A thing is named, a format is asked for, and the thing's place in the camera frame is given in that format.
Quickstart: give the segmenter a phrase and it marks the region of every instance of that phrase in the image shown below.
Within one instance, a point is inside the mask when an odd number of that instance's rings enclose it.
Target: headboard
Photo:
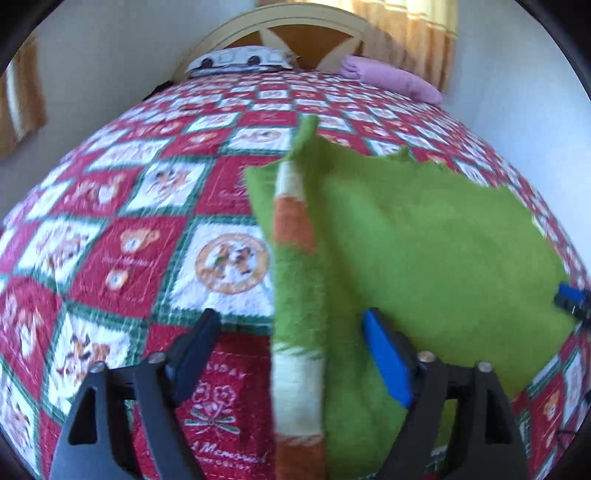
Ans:
[[[265,45],[299,56],[304,70],[336,72],[343,56],[360,55],[366,19],[319,4],[274,4],[239,15],[195,45],[178,66],[174,81],[186,78],[194,59],[212,50]]]

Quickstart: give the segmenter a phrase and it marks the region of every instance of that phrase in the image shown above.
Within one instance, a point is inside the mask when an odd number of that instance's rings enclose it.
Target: blue gripper pad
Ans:
[[[565,282],[560,282],[560,285],[558,287],[558,294],[577,303],[580,303],[585,300],[584,290],[578,290],[577,288],[571,287],[569,284]]]
[[[379,312],[370,309],[363,315],[363,335],[388,393],[409,408],[414,400],[413,372],[395,346],[396,333],[379,317]]]

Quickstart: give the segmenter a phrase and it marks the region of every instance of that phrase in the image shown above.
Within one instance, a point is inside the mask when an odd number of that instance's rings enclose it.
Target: white stripe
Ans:
[[[276,434],[321,436],[324,359],[274,352],[271,381]]]
[[[6,68],[6,90],[8,98],[8,110],[12,120],[12,126],[20,141],[25,136],[25,129],[22,121],[21,109],[17,95],[17,79],[14,61],[11,61]]]
[[[295,162],[291,160],[284,160],[279,164],[275,184],[275,198],[280,196],[294,197],[301,202],[306,199],[301,173],[298,171]]]

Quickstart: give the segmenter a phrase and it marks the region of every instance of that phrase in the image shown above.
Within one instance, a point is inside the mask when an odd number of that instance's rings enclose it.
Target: pillow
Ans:
[[[291,52],[284,52],[276,48],[262,47],[253,45],[249,47],[234,47],[224,50],[214,50],[198,59],[193,60],[188,68],[211,69],[214,67],[226,67],[230,65],[248,65],[248,66],[276,66],[291,70],[293,66],[290,63]]]
[[[217,67],[212,69],[194,69],[191,71],[189,78],[205,77],[207,75],[219,75],[224,73],[266,73],[266,72],[279,72],[281,67],[259,66],[259,65],[227,65],[225,67]]]

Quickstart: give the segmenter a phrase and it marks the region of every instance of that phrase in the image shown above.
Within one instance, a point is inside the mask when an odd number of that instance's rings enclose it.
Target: orange stripe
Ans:
[[[275,198],[273,240],[279,245],[294,245],[308,252],[316,250],[314,228],[306,204],[293,197]]]
[[[277,480],[326,480],[324,439],[314,445],[295,445],[299,438],[277,439],[275,473]]]

